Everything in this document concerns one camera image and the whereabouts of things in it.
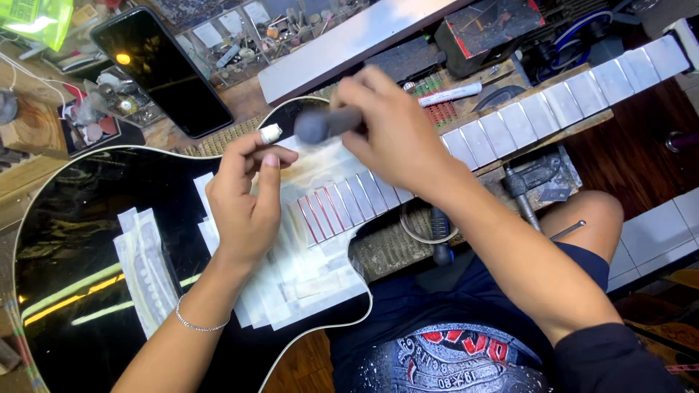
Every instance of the yellow-green plastic bag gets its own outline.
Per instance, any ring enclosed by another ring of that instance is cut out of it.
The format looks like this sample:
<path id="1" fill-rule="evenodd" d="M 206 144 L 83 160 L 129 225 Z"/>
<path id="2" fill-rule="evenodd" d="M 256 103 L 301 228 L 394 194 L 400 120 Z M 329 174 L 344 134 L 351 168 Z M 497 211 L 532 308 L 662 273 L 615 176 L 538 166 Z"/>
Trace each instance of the yellow-green plastic bag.
<path id="1" fill-rule="evenodd" d="M 58 51 L 71 24 L 73 0 L 0 0 L 3 29 Z"/>

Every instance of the hand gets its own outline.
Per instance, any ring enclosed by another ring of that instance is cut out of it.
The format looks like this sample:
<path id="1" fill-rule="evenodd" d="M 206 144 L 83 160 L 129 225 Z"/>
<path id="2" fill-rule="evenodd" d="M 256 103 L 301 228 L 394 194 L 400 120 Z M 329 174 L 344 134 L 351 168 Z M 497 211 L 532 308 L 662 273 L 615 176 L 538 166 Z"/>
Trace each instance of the hand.
<path id="1" fill-rule="evenodd" d="M 378 67 L 368 66 L 340 81 L 330 106 L 346 105 L 361 109 L 368 138 L 349 131 L 343 144 L 391 185 L 424 198 L 435 191 L 438 174 L 461 164 L 444 147 L 417 100 Z"/>
<path id="2" fill-rule="evenodd" d="M 281 218 L 280 169 L 298 153 L 263 145 L 261 135 L 241 136 L 226 146 L 216 176 L 206 185 L 211 212 L 220 236 L 218 260 L 250 274 L 274 244 Z M 259 192 L 250 195 L 252 178 L 259 175 Z"/>

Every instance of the black guitar body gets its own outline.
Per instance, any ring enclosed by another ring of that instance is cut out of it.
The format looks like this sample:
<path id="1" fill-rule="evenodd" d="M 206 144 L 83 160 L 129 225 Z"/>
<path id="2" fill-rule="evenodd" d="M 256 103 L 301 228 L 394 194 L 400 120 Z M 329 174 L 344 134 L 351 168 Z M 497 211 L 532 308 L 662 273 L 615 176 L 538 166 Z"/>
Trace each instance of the black guitar body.
<path id="1" fill-rule="evenodd" d="M 31 356 L 49 390 L 108 392 L 146 341 L 120 278 L 117 214 L 152 208 L 175 286 L 180 294 L 192 287 L 178 283 L 210 259 L 197 227 L 206 212 L 192 180 L 216 173 L 219 161 L 107 148 L 71 162 L 36 196 L 17 236 L 15 289 Z M 369 308 L 365 293 L 277 331 L 241 329 L 233 315 L 201 390 L 257 392 L 297 337 L 356 322 Z"/>

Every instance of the phone screen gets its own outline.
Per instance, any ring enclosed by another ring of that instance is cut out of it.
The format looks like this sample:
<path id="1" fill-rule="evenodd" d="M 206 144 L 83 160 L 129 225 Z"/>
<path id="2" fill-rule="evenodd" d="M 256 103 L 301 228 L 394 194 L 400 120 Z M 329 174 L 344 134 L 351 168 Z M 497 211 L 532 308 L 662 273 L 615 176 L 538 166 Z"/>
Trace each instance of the phone screen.
<path id="1" fill-rule="evenodd" d="M 198 138 L 233 118 L 155 17 L 136 10 L 95 28 L 92 39 L 188 136 Z"/>

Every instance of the silver bracelet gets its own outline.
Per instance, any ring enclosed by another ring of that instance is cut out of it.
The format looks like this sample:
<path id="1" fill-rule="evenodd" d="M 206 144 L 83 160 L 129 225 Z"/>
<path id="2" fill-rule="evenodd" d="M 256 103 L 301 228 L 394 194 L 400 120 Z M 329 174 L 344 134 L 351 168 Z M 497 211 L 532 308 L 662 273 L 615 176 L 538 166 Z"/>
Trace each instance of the silver bracelet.
<path id="1" fill-rule="evenodd" d="M 214 331 L 214 330 L 218 330 L 218 329 L 223 329 L 223 327 L 226 326 L 226 325 L 228 324 L 228 322 L 231 321 L 231 316 L 229 315 L 229 316 L 228 316 L 228 320 L 226 321 L 226 323 L 222 324 L 221 326 L 216 326 L 216 327 L 199 327 L 199 326 L 192 325 L 191 323 L 185 321 L 185 319 L 180 315 L 180 302 L 182 301 L 182 298 L 183 298 L 183 297 L 185 297 L 185 296 L 184 296 L 184 295 L 180 296 L 180 300 L 177 301 L 177 307 L 175 307 L 175 315 L 177 315 L 177 319 L 179 319 L 180 322 L 181 322 L 183 325 L 185 325 L 186 327 L 189 327 L 189 328 L 192 328 L 192 329 L 195 329 L 195 330 L 199 330 L 199 331 Z"/>

